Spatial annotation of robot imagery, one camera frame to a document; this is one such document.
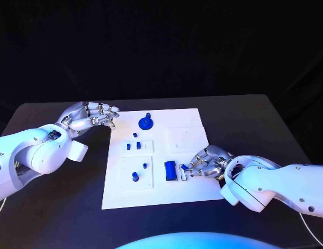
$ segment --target white board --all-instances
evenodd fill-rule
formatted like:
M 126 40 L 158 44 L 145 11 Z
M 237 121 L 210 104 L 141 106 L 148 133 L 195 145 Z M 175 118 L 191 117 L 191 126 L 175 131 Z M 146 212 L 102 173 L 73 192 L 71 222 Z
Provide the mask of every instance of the white board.
M 138 124 L 146 113 L 152 114 L 155 123 L 148 131 Z M 195 154 L 210 144 L 198 109 L 120 112 L 115 124 L 117 129 L 112 131 L 103 209 L 223 199 L 217 179 L 188 176 L 187 181 L 181 180 L 180 165 L 190 164 Z M 143 150 L 142 147 L 136 153 L 126 151 L 129 142 L 142 141 L 149 141 L 149 144 L 152 141 L 152 150 Z M 139 181 L 133 181 L 132 174 L 136 169 L 146 173 L 141 165 L 146 160 L 143 157 L 152 160 L 152 179 L 145 178 L 142 181 L 141 177 L 143 187 L 139 188 Z M 126 158 L 136 158 L 129 168 L 125 167 Z M 178 181 L 167 181 L 168 161 L 177 162 Z

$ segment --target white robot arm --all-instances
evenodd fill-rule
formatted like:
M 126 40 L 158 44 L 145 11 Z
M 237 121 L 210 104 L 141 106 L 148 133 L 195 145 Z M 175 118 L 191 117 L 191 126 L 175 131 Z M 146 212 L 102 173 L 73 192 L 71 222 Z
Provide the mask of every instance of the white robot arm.
M 282 167 L 257 156 L 234 157 L 214 145 L 191 161 L 191 176 L 226 178 L 221 195 L 233 205 L 242 202 L 262 212 L 272 199 L 304 214 L 323 217 L 323 166 L 292 164 Z
M 103 103 L 78 102 L 55 124 L 0 137 L 0 201 L 29 182 L 52 173 L 67 158 L 81 162 L 89 146 L 73 139 L 93 126 L 116 129 L 119 108 Z

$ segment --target table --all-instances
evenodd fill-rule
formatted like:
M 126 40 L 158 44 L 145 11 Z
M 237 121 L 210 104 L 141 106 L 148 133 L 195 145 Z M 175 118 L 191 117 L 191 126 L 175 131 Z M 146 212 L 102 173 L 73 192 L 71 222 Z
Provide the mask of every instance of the table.
M 259 155 L 281 165 L 311 163 L 265 95 L 97 102 L 123 111 L 198 108 L 211 144 L 234 155 Z M 71 104 L 24 104 L 3 135 L 55 123 Z M 262 213 L 227 200 L 102 210 L 110 129 L 94 127 L 77 140 L 90 146 L 84 161 L 67 159 L 52 174 L 8 198 L 0 248 L 116 248 L 185 231 L 230 233 L 282 247 L 317 245 L 298 212 L 278 200 Z M 305 217 L 323 242 L 323 218 Z

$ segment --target black backdrop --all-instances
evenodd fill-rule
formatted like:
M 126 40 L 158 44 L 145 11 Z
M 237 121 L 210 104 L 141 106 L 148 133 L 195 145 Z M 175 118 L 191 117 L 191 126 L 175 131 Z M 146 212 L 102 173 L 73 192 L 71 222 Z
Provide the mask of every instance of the black backdrop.
M 323 2 L 0 2 L 0 133 L 25 102 L 252 93 L 323 163 Z

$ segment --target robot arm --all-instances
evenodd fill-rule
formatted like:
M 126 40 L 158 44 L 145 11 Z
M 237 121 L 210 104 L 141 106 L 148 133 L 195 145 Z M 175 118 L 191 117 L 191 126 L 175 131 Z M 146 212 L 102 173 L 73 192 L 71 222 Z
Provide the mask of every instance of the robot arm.
M 57 124 L 0 137 L 0 201 L 35 178 L 52 173 L 67 158 L 83 161 L 89 146 L 73 139 L 93 126 L 116 129 L 117 112 L 119 108 L 107 104 L 78 102 L 65 110 Z
M 240 156 L 223 162 L 218 165 L 213 162 L 221 172 L 214 177 L 226 178 L 221 195 L 233 205 L 242 202 L 249 209 L 262 212 L 275 198 L 298 212 L 323 217 L 322 165 L 292 164 L 282 167 L 257 156 Z M 208 164 L 185 172 L 208 177 L 211 170 L 216 171 Z

